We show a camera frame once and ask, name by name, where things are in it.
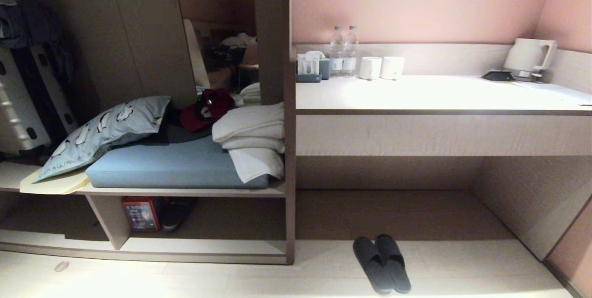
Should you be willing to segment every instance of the black slipper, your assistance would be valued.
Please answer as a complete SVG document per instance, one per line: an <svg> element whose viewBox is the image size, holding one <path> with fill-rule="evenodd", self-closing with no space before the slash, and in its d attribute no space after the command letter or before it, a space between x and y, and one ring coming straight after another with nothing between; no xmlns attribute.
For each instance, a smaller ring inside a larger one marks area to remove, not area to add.
<svg viewBox="0 0 592 298"><path fill-rule="evenodd" d="M376 246L367 237L358 237L353 242L353 252L360 266L368 276L372 288L378 294L389 294L393 290L393 281L382 264Z"/></svg>
<svg viewBox="0 0 592 298"><path fill-rule="evenodd" d="M379 235L376 238L376 247L380 256L382 256L385 269L394 283L395 291L409 293L411 283L405 270L405 260L403 260L397 243L388 235Z"/></svg>

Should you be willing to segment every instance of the floor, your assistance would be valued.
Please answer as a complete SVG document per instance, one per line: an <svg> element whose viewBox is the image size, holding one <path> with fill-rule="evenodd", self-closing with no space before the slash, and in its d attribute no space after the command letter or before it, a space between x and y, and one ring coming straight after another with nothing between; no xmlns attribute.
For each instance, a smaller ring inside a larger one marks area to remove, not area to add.
<svg viewBox="0 0 592 298"><path fill-rule="evenodd" d="M352 253L352 239L378 233L398 241L413 286L408 296L570 297L468 192L302 191L297 209L299 240L293 266L106 261L0 252L0 297L376 297ZM69 266L55 272L62 261Z"/></svg>

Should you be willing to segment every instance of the mattress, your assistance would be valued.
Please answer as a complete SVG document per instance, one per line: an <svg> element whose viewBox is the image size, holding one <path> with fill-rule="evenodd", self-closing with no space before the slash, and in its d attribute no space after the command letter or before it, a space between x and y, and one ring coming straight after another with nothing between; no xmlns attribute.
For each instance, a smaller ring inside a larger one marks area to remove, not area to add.
<svg viewBox="0 0 592 298"><path fill-rule="evenodd" d="M86 169L96 188L244 188L269 186L263 175L246 184L211 136L184 143L136 143L113 149Z"/></svg>

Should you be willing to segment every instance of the light blue pillow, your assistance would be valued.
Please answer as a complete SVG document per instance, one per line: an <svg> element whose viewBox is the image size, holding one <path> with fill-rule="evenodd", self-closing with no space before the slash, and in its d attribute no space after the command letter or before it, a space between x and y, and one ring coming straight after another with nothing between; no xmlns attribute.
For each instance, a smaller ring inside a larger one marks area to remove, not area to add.
<svg viewBox="0 0 592 298"><path fill-rule="evenodd" d="M89 165L111 146L158 133L169 102L170 96L149 96L125 102L97 115L66 137L33 182Z"/></svg>

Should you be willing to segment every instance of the white cup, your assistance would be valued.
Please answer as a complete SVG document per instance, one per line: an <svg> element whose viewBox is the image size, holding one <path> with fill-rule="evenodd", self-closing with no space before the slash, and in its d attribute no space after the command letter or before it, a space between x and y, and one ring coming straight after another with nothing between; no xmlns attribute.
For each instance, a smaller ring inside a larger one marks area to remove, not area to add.
<svg viewBox="0 0 592 298"><path fill-rule="evenodd" d="M404 57L386 56L383 58L380 77L384 79L397 79L403 73Z"/></svg>
<svg viewBox="0 0 592 298"><path fill-rule="evenodd" d="M360 64L360 78L373 81L380 76L381 57L362 57Z"/></svg>

